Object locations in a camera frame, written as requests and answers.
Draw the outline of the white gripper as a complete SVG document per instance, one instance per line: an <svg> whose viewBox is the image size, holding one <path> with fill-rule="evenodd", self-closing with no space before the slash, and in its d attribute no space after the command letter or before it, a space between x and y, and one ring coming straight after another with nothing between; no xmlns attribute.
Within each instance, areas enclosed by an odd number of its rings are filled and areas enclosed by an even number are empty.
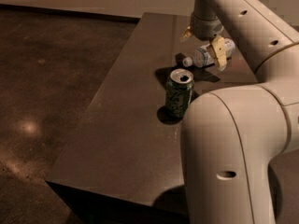
<svg viewBox="0 0 299 224"><path fill-rule="evenodd" d="M225 41L220 34L224 27L218 17L208 21L191 15L190 26L186 28L180 37L181 42L187 41L192 35L205 41L209 40L207 51L220 71L227 65Z"/></svg>

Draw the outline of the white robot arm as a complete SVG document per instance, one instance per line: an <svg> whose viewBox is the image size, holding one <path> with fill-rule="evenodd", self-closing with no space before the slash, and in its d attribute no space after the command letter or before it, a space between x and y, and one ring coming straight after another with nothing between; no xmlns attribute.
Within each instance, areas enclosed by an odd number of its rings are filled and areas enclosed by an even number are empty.
<svg viewBox="0 0 299 224"><path fill-rule="evenodd" d="M276 224L268 166L298 147L299 34L259 0L195 0L192 32L225 28L257 81L189 106L181 156L191 224Z"/></svg>

